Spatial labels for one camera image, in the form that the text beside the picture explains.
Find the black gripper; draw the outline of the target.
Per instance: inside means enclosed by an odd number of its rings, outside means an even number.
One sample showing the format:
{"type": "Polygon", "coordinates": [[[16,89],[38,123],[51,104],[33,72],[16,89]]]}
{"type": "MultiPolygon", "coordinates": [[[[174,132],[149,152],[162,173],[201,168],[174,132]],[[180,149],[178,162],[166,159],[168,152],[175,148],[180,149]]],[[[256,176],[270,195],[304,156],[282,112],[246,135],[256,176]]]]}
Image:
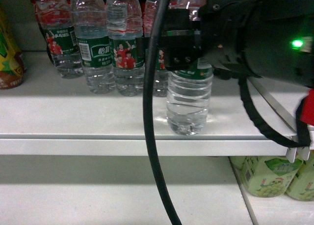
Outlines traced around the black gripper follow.
{"type": "Polygon", "coordinates": [[[198,58],[216,69],[259,78],[244,55],[245,30],[259,0],[205,0],[196,7],[196,20],[185,5],[164,15],[160,45],[165,67],[185,70],[198,58]]]}

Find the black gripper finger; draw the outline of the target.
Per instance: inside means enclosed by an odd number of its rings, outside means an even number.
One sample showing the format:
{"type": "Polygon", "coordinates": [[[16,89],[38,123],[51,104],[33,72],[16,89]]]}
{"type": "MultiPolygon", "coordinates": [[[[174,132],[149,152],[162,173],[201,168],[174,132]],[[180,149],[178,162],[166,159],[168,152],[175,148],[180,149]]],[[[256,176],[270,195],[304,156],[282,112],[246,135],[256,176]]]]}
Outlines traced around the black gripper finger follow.
{"type": "Polygon", "coordinates": [[[137,57],[148,58],[151,37],[139,37],[136,38],[135,41],[136,41],[135,51],[137,57]]]}

